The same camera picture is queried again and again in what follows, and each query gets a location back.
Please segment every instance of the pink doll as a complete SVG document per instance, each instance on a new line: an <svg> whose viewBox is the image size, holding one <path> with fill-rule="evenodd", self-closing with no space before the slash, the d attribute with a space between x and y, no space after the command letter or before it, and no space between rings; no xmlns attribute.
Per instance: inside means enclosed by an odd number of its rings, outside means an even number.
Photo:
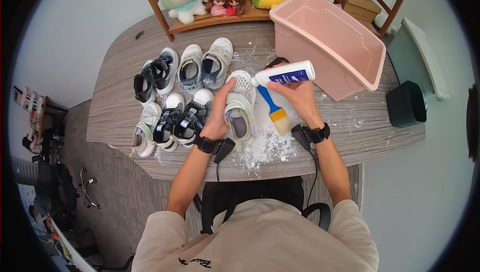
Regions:
<svg viewBox="0 0 480 272"><path fill-rule="evenodd" d="M214 17L222 17L226 15L225 9L226 0L208 0L207 11Z"/></svg>

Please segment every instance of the white bottle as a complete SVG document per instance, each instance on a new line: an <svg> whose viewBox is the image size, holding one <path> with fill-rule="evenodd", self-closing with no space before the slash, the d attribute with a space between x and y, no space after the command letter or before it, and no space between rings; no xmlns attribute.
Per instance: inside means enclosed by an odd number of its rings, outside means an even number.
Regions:
<svg viewBox="0 0 480 272"><path fill-rule="evenodd" d="M295 82L303 82L315 79L315 71L309 60L303 62L282 65L258 72L252 77L254 86L267 87L270 81L287 85Z"/></svg>

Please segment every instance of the cardboard box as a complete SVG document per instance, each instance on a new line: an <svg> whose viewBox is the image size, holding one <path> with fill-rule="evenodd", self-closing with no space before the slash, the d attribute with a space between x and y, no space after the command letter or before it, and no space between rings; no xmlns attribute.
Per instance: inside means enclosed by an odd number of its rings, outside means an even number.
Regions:
<svg viewBox="0 0 480 272"><path fill-rule="evenodd" d="M352 17L372 23L382 9L372 0L338 0L342 8Z"/></svg>
<svg viewBox="0 0 480 272"><path fill-rule="evenodd" d="M358 20L358 19L356 19L356 20L358 22L360 22L360 24L365 26L368 30L370 30L374 35L376 35L377 37L380 37L380 33L377 32L377 29L375 29L375 27L371 23L366 22L366 21L362 21L362 20Z"/></svg>

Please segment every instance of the children's shoe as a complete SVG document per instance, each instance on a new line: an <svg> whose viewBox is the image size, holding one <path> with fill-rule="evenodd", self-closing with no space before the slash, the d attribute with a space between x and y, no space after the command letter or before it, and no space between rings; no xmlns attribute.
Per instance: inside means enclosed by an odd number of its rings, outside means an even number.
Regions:
<svg viewBox="0 0 480 272"><path fill-rule="evenodd" d="M154 102L147 102L144 106L140 121L135 126L134 138L132 142L132 156L138 155L147 157L152 154L155 149L153 142L152 130L158 123L162 110L158 104Z"/></svg>
<svg viewBox="0 0 480 272"><path fill-rule="evenodd" d="M167 152L177 149L178 139L173 135L173 127L178 116L185 110L185 100L177 93L170 94L165 100L162 117L154 131L153 141Z"/></svg>
<svg viewBox="0 0 480 272"><path fill-rule="evenodd" d="M181 88L193 95L202 88L200 63L203 53L199 45L188 46L182 54L178 71Z"/></svg>
<svg viewBox="0 0 480 272"><path fill-rule="evenodd" d="M152 69L150 64L152 60L145 63L142 71L135 75L133 88L135 90L135 99L145 106L148 102L155 102L155 91L152 85Z"/></svg>
<svg viewBox="0 0 480 272"><path fill-rule="evenodd" d="M232 42L226 38L216 39L210 50L202 58L201 78L203 85L210 89L220 88L225 82L232 57Z"/></svg>
<svg viewBox="0 0 480 272"><path fill-rule="evenodd" d="M253 143L258 136L257 124L255 122L254 104L255 87L251 84L251 76L246 71L234 71L228 77L235 77L235 85L227 95L225 107L225 123L230 127L235 141L235 148L238 152L243 147Z"/></svg>
<svg viewBox="0 0 480 272"><path fill-rule="evenodd" d="M213 106L213 93L208 89L199 89L193 97L173 127L173 135L188 149L193 148L195 138L207 123Z"/></svg>
<svg viewBox="0 0 480 272"><path fill-rule="evenodd" d="M160 95L169 93L175 84L178 71L178 55L172 48L165 48L151 64L152 83Z"/></svg>

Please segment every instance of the gray carpet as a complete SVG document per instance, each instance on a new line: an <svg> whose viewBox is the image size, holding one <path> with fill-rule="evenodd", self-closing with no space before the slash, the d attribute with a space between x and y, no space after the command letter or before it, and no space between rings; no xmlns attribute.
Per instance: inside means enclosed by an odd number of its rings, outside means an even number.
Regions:
<svg viewBox="0 0 480 272"><path fill-rule="evenodd" d="M87 167L84 179L95 177L98 183L91 185L89 195L101 209L87 209L79 199L77 230L91 228L100 251L108 265L122 266L126 259L135 254L148 215L164 210L167 205L171 181L151 178L134 161L122 152L103 143L87 143L86 131L90 101L71 109L66 117L65 146L60 152L60 161L70 170L76 185L80 182L80 169ZM359 166L349 168L351 193L358 204ZM305 201L315 174L303 177ZM332 200L318 176L310 203L324 202L332 208ZM309 219L318 223L319 215ZM201 217L193 204L186 214L189 238L196 237L201 230Z"/></svg>

